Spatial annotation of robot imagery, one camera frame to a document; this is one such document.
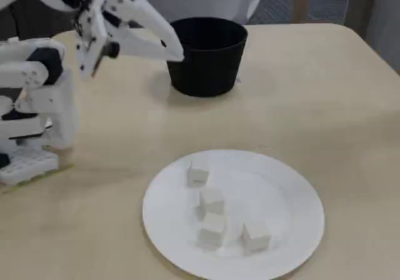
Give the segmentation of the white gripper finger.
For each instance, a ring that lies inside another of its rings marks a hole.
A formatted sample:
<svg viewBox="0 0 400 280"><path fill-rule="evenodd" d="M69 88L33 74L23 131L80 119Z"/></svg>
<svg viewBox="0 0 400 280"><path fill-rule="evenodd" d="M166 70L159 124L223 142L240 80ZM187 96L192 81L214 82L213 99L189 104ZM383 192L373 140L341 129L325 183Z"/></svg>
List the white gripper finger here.
<svg viewBox="0 0 400 280"><path fill-rule="evenodd" d="M183 47L175 30L158 12L128 12L123 19L137 22L157 38L152 40L148 35L142 36L140 30L127 29L123 34L124 55L175 62L184 59Z"/></svg>
<svg viewBox="0 0 400 280"><path fill-rule="evenodd" d="M136 0L136 22L165 44L163 46L148 39L140 39L137 42L139 55L165 60L184 59L183 47L175 30L147 0Z"/></svg>

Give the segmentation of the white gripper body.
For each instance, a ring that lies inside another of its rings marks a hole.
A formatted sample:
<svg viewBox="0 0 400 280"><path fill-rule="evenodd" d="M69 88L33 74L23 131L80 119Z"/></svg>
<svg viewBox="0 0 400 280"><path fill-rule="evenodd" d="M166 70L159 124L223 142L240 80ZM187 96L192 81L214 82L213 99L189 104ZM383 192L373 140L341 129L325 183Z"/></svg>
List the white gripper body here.
<svg viewBox="0 0 400 280"><path fill-rule="evenodd" d="M93 23L119 27L134 22L147 26L147 0L93 0Z"/></svg>

